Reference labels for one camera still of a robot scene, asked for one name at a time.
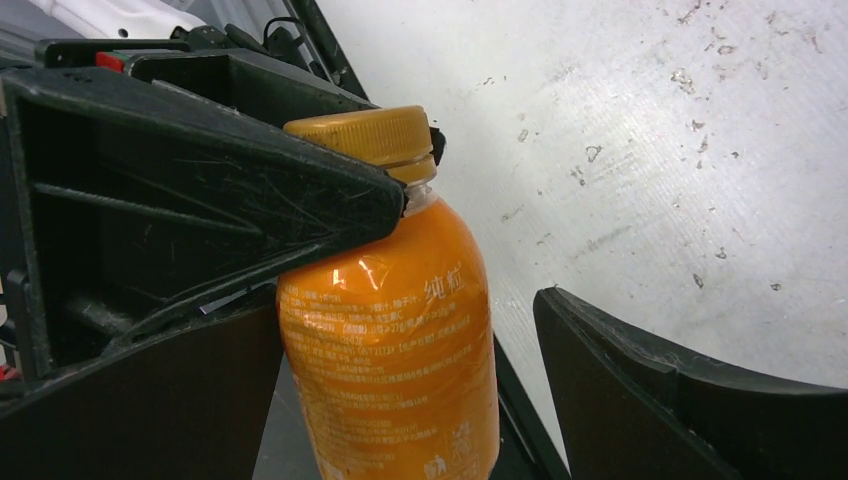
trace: dark plastic housing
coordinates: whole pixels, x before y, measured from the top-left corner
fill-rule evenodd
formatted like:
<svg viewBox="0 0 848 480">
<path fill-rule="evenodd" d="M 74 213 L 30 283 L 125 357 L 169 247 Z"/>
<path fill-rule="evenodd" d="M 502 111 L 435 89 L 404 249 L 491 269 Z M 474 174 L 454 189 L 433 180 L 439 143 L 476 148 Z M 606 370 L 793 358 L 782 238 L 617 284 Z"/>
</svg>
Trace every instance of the dark plastic housing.
<svg viewBox="0 0 848 480">
<path fill-rule="evenodd" d="M 383 170 L 170 84 L 97 68 L 0 82 L 0 209 L 20 222 L 0 271 L 30 378 L 385 237 L 405 205 Z"/>
<path fill-rule="evenodd" d="M 848 391 L 724 363 L 557 288 L 533 311 L 575 479 L 848 478 Z"/>
</svg>

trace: plastic bottle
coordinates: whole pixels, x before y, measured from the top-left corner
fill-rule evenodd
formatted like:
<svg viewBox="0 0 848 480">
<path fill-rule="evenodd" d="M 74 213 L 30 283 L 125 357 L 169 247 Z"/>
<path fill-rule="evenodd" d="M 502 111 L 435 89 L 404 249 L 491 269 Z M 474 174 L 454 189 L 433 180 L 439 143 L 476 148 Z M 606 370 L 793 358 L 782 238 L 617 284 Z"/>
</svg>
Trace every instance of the plastic bottle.
<svg viewBox="0 0 848 480">
<path fill-rule="evenodd" d="M 282 275 L 278 312 L 325 480 L 484 480 L 500 447 L 486 272 L 436 175 L 421 107 L 286 131 L 408 185 L 391 236 Z"/>
</svg>

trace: red component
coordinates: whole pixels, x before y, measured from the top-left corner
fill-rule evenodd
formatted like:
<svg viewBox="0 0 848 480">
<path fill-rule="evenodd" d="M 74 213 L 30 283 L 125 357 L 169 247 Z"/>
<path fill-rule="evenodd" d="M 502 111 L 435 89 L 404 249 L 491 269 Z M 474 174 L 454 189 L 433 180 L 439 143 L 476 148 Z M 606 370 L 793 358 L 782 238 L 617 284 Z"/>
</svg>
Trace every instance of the red component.
<svg viewBox="0 0 848 480">
<path fill-rule="evenodd" d="M 8 365 L 0 365 L 0 382 L 11 380 L 20 376 L 20 372 Z"/>
<path fill-rule="evenodd" d="M 104 67 L 118 73 L 124 73 L 124 60 L 112 52 L 97 52 L 94 56 L 94 64 L 98 67 Z"/>
</svg>

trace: orange bottle cap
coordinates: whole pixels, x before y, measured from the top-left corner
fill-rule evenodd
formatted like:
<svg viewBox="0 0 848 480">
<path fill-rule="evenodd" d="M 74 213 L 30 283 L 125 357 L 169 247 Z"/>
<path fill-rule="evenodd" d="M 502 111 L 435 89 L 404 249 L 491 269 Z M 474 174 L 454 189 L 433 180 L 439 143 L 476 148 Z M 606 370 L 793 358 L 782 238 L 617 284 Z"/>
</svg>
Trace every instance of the orange bottle cap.
<svg viewBox="0 0 848 480">
<path fill-rule="evenodd" d="M 294 120 L 283 129 L 382 167 L 407 184 L 426 182 L 436 176 L 427 113 L 417 105 Z"/>
</svg>

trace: white floor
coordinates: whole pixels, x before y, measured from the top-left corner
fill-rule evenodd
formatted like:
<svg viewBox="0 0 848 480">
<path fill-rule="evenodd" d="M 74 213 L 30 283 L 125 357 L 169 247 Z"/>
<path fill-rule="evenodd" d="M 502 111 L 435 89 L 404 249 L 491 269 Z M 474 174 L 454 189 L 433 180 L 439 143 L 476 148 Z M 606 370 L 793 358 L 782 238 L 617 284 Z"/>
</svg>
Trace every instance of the white floor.
<svg viewBox="0 0 848 480">
<path fill-rule="evenodd" d="M 558 284 L 754 370 L 848 387 L 848 4 L 321 0 L 366 91 L 424 105 L 499 338 L 558 437 Z"/>
</svg>

